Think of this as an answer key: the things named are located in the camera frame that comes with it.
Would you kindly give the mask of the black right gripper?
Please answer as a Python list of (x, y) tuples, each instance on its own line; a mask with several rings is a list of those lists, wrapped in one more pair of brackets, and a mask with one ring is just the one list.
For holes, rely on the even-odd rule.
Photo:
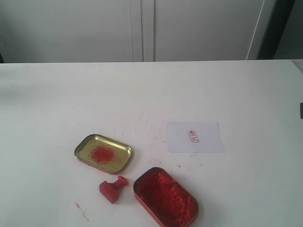
[(300, 118), (303, 119), (303, 103), (300, 103)]

